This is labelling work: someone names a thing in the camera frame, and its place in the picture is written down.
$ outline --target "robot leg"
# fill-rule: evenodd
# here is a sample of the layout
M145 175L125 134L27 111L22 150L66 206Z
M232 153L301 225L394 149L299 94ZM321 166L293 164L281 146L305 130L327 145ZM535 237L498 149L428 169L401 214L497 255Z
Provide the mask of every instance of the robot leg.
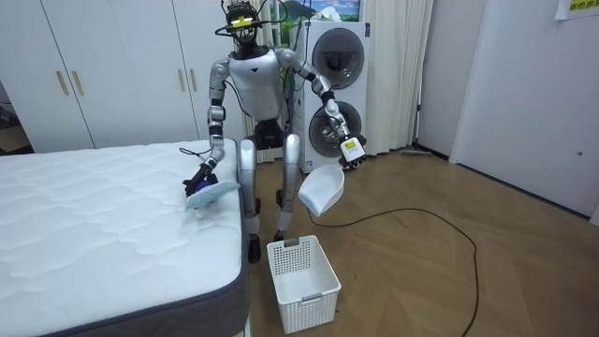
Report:
M291 223L293 202L296 196L296 182L300 173L300 137L288 134L283 145L283 189L277 191L279 209L276 214L277 232L274 240L280 241Z
M260 260L260 199L256 198L256 144L252 138L241 141L240 144L240 184L243 200L244 222L250 235L248 259L251 263Z

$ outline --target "quilted mattress surface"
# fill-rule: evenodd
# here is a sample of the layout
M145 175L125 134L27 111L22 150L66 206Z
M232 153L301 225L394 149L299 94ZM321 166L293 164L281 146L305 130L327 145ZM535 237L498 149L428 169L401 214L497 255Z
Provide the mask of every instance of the quilted mattress surface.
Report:
M208 141L0 157L0 336L212 292L241 272L239 195L187 212ZM237 181L236 144L215 170Z

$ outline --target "white plastic basket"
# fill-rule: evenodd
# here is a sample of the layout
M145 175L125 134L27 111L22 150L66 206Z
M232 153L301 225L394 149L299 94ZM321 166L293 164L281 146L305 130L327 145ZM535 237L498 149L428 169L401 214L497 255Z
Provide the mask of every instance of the white plastic basket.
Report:
M316 236L269 243L267 250L285 333L331 322L341 283Z

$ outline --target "humanoid robot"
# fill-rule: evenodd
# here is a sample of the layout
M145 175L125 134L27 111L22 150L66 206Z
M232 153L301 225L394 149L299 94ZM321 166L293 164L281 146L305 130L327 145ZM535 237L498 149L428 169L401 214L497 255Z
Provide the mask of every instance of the humanoid robot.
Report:
M355 168L365 159L361 135L351 135L344 117L335 102L329 80L321 76L304 58L283 48L258 46L257 29L262 27L258 12L249 2L238 2L228 6L227 26L215 34L233 37L238 49L227 58L212 65L210 75L210 100L208 108L208 128L211 154L199 168L198 173L185 184L185 194L190 197L207 183L216 181L212 171L225 156L223 121L226 111L223 107L226 84L230 76L237 87L241 108L257 122L255 134L241 141L239 149L240 184L244 221L250 235L250 262L260 259L260 239L258 238L260 199L256 198L256 151L283 148L283 188L276 192L279 206L276 215L277 231L274 240L282 240L291 222L299 175L300 138L293 133L285 133L277 120L284 105L280 81L281 67L293 71L312 83L312 90L325 106L331 127L339 138L341 159L344 167Z

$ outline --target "poster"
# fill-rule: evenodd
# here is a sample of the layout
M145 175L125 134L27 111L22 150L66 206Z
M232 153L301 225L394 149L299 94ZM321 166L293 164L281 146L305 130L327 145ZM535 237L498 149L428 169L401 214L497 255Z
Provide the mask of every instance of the poster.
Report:
M555 20L569 20L599 15L599 0L560 0Z
M287 8L288 18L281 25L281 45L288 46L289 30L298 20L330 20L343 22L358 22L361 0L282 0ZM274 1L279 6L279 16L284 17L283 5Z

